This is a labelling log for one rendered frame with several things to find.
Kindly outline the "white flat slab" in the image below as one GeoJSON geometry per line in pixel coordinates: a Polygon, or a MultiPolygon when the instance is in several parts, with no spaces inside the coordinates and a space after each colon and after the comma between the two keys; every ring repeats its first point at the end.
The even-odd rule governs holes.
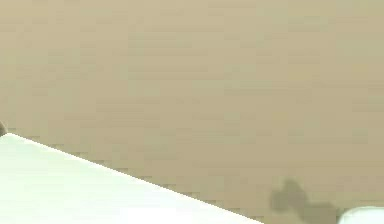
{"type": "Polygon", "coordinates": [[[8,133],[0,224],[263,224],[8,133]]]}

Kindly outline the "white rounded object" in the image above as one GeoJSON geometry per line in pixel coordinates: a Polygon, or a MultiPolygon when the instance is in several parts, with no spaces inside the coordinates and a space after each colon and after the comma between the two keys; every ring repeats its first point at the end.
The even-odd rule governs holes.
{"type": "Polygon", "coordinates": [[[384,207],[363,206],[344,212],[337,224],[384,224],[384,207]]]}

